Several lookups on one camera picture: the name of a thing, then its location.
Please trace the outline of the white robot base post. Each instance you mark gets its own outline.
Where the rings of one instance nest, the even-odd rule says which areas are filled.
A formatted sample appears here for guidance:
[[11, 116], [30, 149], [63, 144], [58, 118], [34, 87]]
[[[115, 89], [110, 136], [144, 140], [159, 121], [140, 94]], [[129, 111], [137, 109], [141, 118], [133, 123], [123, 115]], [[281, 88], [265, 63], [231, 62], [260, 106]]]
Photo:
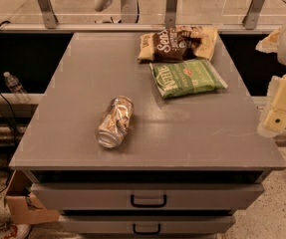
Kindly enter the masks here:
[[[97, 12], [103, 12], [112, 6], [114, 0], [95, 0], [94, 9]], [[120, 22], [137, 23], [140, 18], [139, 0], [119, 0], [120, 5]]]

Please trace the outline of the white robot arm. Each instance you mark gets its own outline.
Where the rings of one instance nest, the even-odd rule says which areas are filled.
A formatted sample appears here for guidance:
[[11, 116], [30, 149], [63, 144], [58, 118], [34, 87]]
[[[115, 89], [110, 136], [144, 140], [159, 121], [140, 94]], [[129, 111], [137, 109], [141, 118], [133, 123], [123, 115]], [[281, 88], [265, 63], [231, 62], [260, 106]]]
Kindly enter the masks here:
[[[259, 41], [256, 50], [276, 53], [280, 64], [286, 66], [286, 22]], [[273, 76], [267, 90], [266, 105], [259, 119], [257, 131], [261, 136], [274, 137], [286, 128], [286, 74]]]

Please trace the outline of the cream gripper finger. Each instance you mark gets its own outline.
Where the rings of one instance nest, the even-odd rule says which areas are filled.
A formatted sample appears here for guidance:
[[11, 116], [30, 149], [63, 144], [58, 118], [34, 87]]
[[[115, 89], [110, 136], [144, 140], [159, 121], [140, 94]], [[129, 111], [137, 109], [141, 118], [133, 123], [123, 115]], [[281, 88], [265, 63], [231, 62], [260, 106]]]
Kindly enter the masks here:
[[272, 31], [263, 40], [260, 40], [256, 45], [255, 49], [262, 53], [276, 53], [278, 51], [278, 39], [279, 39], [280, 29]]
[[266, 105], [257, 131], [261, 136], [274, 137], [286, 128], [286, 74], [273, 76], [267, 91]]

